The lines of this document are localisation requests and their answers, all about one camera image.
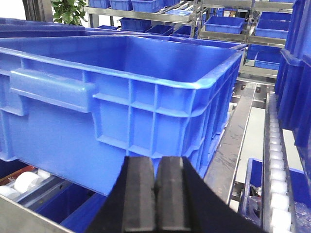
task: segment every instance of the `metal shelf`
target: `metal shelf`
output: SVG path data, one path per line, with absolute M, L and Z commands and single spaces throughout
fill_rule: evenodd
M 138 12 L 138 11 L 122 11 L 122 10 L 114 10 L 111 8 L 103 9 L 103 8 L 92 8 L 85 7 L 85 11 L 91 15 L 106 15 L 106 16 L 118 16 L 118 17 L 127 17 L 127 18 L 138 18 L 138 19 L 146 19 L 153 21 L 161 21 L 161 22 L 170 22 L 170 23 L 183 23 L 187 24 L 193 20 L 193 14 L 188 16 L 177 16 L 177 15 L 169 15 L 166 14 L 169 10 L 172 9 L 181 9 L 181 8 L 193 8 L 193 2 L 191 1 L 181 1 L 179 4 L 176 4 L 172 7 L 161 9 L 156 13 L 147 13 L 147 12 Z

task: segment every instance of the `plastic crate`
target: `plastic crate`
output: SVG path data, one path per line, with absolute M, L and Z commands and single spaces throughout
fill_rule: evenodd
M 205 23 L 205 30 L 220 33 L 240 34 L 243 29 L 245 19 L 235 17 L 212 16 Z
M 118 27 L 115 27 L 115 26 L 108 26 L 108 25 L 102 25 L 102 26 L 99 26 L 97 28 L 100 28 L 100 29 L 108 29 L 108 30 L 116 30 L 118 29 Z
M 95 8 L 108 8 L 108 7 L 110 7 L 110 1 L 109 0 L 89 0 L 88 4 L 90 7 L 95 7 Z
M 295 2 L 295 0 L 269 0 L 271 2 Z
M 297 44 L 297 38 L 299 35 L 300 24 L 302 22 L 302 16 L 305 9 L 305 0 L 296 0 L 293 4 L 293 14 L 289 26 L 288 36 L 286 39 L 285 49 L 288 50 L 291 54 L 294 53 L 294 49 Z
M 282 12 L 262 12 L 259 20 L 283 20 L 291 21 L 292 14 Z
M 281 53 L 258 51 L 255 57 L 255 67 L 278 70 L 280 60 Z
M 131 0 L 110 0 L 111 9 L 131 11 L 133 5 Z
M 161 9 L 160 0 L 131 0 L 133 11 L 154 13 Z
M 277 74 L 275 91 L 278 94 L 277 107 L 278 118 L 284 129 L 292 130 L 290 119 L 292 116 L 295 100 L 304 69 L 301 59 L 295 58 L 289 51 L 282 49 L 282 59 Z
M 293 55 L 302 59 L 306 53 L 311 53 L 311 1 L 306 1 L 301 18 L 300 28 Z
M 135 36 L 10 38 L 0 47 L 1 159 L 102 194 L 126 155 L 156 163 L 207 154 L 242 57 Z
M 178 28 L 172 36 L 177 36 L 177 37 L 185 37 L 189 38 L 191 34 L 191 26 L 184 25 Z M 198 28 L 195 28 L 194 36 L 197 37 L 198 35 Z
M 191 11 L 186 11 L 186 10 L 170 10 L 165 12 L 168 15 L 176 15 L 176 16 L 188 16 L 191 14 Z
M 288 21 L 260 20 L 256 26 L 255 35 L 286 39 L 288 28 Z
M 180 3 L 180 0 L 164 0 L 164 6 L 174 6 Z
M 135 18 L 121 18 L 121 27 L 124 30 L 147 30 L 151 28 L 151 21 Z
M 309 148 L 311 139 L 311 56 L 304 55 L 303 73 L 295 100 L 290 126 L 296 130 L 295 144 L 299 147 Z
M 151 29 L 148 29 L 146 33 L 151 33 L 155 35 L 170 35 L 174 31 L 174 27 L 166 25 L 155 25 Z

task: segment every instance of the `metal beam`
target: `metal beam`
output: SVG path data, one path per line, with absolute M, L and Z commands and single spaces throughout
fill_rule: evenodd
M 204 177 L 204 182 L 226 204 L 230 203 L 256 86 L 256 83 L 246 84 Z

